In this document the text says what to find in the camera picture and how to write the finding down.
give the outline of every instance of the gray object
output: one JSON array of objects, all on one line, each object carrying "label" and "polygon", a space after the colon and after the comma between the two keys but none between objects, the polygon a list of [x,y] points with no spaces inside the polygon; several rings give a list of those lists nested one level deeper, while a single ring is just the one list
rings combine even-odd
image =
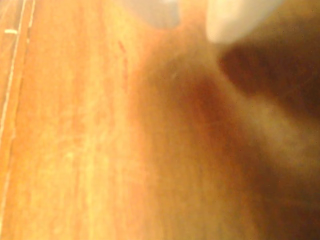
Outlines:
[{"label": "gray object", "polygon": [[173,28],[180,23],[178,0],[117,1],[156,28]]}]

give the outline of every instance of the wooden table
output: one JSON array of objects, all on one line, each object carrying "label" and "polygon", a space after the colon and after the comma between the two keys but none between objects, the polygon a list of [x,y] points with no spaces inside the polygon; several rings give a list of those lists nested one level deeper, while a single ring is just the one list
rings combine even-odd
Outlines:
[{"label": "wooden table", "polygon": [[0,240],[320,239],[320,1],[227,47],[205,6],[0,2]]}]

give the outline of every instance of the blurry object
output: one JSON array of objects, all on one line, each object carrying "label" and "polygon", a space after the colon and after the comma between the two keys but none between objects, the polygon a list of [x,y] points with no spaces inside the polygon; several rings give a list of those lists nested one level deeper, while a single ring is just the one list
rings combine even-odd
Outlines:
[{"label": "blurry object", "polygon": [[157,28],[179,25],[178,0],[117,0],[140,18]]},{"label": "blurry object", "polygon": [[213,43],[230,44],[250,33],[284,0],[209,0],[206,34]]},{"label": "blurry object", "polygon": [[[118,0],[157,28],[179,24],[178,0]],[[250,33],[284,0],[208,0],[206,35],[210,42],[230,44]]]}]

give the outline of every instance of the white object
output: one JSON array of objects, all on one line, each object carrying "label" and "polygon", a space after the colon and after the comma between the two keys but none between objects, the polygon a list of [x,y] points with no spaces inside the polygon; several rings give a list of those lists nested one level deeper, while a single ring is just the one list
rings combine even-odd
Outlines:
[{"label": "white object", "polygon": [[218,44],[231,44],[249,34],[284,0],[208,1],[208,40]]},{"label": "white object", "polygon": [[[178,0],[117,1],[155,27],[172,28],[180,23]],[[208,0],[207,39],[216,44],[231,44],[249,34],[283,1]]]},{"label": "white object", "polygon": [[178,0],[117,1],[156,28],[173,28],[180,23]]}]

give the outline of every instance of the wooden surface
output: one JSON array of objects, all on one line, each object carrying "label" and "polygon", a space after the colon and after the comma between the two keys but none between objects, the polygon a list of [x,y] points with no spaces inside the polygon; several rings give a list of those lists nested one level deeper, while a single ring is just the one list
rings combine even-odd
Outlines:
[{"label": "wooden surface", "polygon": [[318,0],[228,47],[204,0],[169,31],[110,0],[14,4],[1,240],[320,239]]}]

